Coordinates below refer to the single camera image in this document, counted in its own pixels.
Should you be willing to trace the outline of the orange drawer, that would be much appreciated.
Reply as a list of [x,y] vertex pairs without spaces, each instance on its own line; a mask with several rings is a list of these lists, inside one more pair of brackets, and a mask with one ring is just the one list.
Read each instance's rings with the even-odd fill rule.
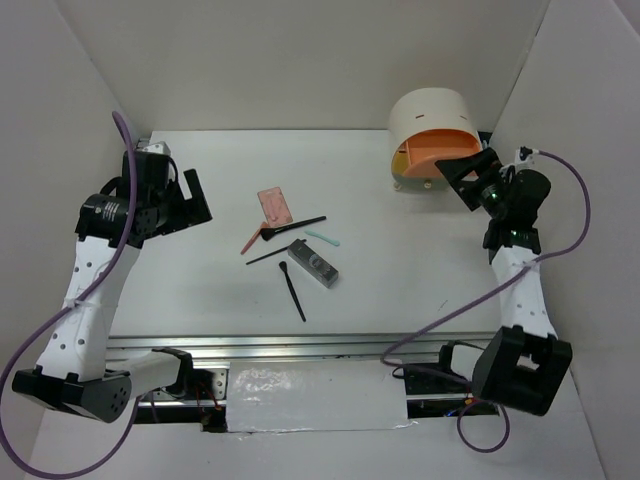
[[442,177],[435,166],[437,160],[464,158],[481,149],[480,141],[466,131],[435,129],[413,135],[397,151],[409,156],[410,165],[403,177],[434,179]]

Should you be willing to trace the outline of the black fan makeup brush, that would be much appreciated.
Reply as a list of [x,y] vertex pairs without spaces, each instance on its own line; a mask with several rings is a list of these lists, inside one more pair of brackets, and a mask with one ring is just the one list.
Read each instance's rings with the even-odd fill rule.
[[299,222],[290,223],[280,227],[264,227],[259,231],[259,236],[264,241],[270,241],[273,237],[281,233],[302,228],[305,226],[309,226],[315,223],[319,223],[319,222],[325,221],[326,219],[327,219],[326,216],[319,216],[319,217],[315,217],[315,218],[311,218],[311,219],[307,219]]

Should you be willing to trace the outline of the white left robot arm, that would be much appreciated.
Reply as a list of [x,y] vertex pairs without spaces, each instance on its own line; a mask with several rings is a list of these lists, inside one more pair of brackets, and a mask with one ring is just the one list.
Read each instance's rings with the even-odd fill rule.
[[196,171],[178,171],[166,143],[136,151],[135,159],[135,190],[124,162],[121,175],[81,206],[74,271],[63,304],[69,312],[57,321],[35,366],[16,371],[11,384],[14,393],[47,409],[105,423],[153,390],[182,399],[196,386],[191,355],[170,347],[107,364],[121,293],[145,241],[212,218]]

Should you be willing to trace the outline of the silver black cosmetics box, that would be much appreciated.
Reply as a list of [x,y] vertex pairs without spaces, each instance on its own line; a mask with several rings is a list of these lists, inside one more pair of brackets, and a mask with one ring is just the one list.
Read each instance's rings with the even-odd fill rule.
[[331,288],[339,278],[338,270],[300,239],[287,248],[288,255],[324,287]]

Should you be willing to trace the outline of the cream round drawer organizer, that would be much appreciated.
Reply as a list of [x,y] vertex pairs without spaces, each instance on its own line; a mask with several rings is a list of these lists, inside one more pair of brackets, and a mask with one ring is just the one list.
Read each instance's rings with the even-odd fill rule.
[[[447,88],[421,88],[404,95],[391,109],[388,121],[391,161],[398,147],[410,137],[435,129],[466,131],[474,135],[482,146],[461,94]],[[392,178],[397,191],[424,192],[448,187],[443,176],[420,179],[392,175]]]

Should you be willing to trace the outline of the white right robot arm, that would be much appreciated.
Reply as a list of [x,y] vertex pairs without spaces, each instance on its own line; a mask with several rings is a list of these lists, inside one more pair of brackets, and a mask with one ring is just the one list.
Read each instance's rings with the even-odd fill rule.
[[435,165],[470,210],[489,214],[483,247],[503,288],[500,327],[490,343],[442,347],[436,382],[453,392],[469,381],[472,394],[482,400],[543,416],[572,360],[570,344],[558,338],[547,314],[538,263],[534,224],[551,183],[528,167],[502,165],[491,148]]

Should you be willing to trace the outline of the pink makeup palette card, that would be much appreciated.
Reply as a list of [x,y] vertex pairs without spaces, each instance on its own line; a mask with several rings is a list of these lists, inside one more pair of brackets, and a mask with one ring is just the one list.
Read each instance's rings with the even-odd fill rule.
[[281,227],[293,222],[280,187],[262,190],[257,193],[257,196],[269,227]]

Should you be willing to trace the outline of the black angled makeup brush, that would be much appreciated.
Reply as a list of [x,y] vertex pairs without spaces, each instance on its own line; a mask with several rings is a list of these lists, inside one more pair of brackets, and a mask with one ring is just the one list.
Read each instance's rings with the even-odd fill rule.
[[294,302],[294,305],[295,305],[295,307],[296,307],[296,309],[298,311],[298,314],[299,314],[302,322],[305,323],[306,322],[306,316],[305,316],[305,314],[303,312],[303,309],[302,309],[301,303],[299,301],[297,292],[296,292],[296,290],[294,288],[293,282],[292,282],[291,277],[289,275],[287,263],[285,261],[280,261],[279,262],[279,268],[284,274],[285,281],[286,281],[286,284],[287,284],[287,288],[288,288],[289,293],[291,295],[291,298],[292,298],[292,300]]

